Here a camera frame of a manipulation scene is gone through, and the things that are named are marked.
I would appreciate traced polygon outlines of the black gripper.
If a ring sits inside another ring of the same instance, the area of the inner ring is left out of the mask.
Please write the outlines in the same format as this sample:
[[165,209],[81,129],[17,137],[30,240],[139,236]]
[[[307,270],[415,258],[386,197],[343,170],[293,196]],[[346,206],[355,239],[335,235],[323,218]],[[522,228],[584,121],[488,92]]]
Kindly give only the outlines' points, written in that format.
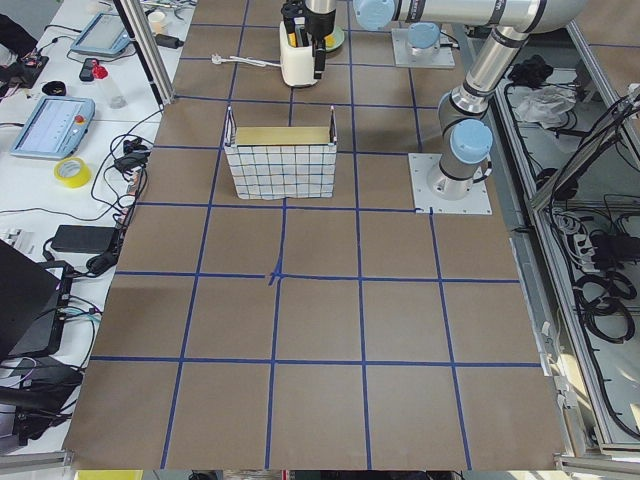
[[326,56],[325,37],[334,30],[336,13],[335,0],[288,0],[281,7],[285,31],[288,35],[295,30],[294,19],[303,17],[305,29],[313,39],[314,79],[323,75],[323,59]]

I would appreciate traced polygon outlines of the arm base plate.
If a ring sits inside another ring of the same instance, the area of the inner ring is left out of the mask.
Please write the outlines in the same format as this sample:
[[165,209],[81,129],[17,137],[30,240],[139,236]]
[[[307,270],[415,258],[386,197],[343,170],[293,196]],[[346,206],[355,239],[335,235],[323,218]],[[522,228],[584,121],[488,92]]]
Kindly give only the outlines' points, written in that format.
[[471,179],[453,180],[441,171],[440,158],[432,153],[408,155],[414,210],[422,214],[491,215],[481,167],[477,166]]
[[428,68],[428,69],[453,69],[455,60],[453,48],[444,43],[441,36],[438,43],[421,49],[409,42],[409,30],[394,28],[391,30],[394,61],[397,67],[404,68]]

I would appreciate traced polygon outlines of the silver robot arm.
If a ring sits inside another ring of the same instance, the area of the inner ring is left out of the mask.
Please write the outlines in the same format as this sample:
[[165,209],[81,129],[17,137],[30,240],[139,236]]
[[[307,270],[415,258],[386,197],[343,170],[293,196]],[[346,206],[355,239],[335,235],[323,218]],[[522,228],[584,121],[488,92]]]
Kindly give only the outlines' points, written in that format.
[[[355,1],[354,13],[359,25],[370,31],[385,27],[402,15],[400,1]],[[423,22],[424,3],[409,7],[409,24],[404,44],[415,57],[435,53],[440,48],[441,27]],[[322,78],[329,51],[338,46],[334,1],[286,1],[279,23],[280,68],[284,83],[290,87],[308,87]]]
[[581,0],[356,1],[360,26],[379,30],[395,20],[488,26],[484,42],[462,84],[441,100],[438,116],[444,150],[427,175],[430,190],[444,200],[464,198],[489,154],[493,135],[481,122],[502,76],[533,33],[566,26],[586,6]]

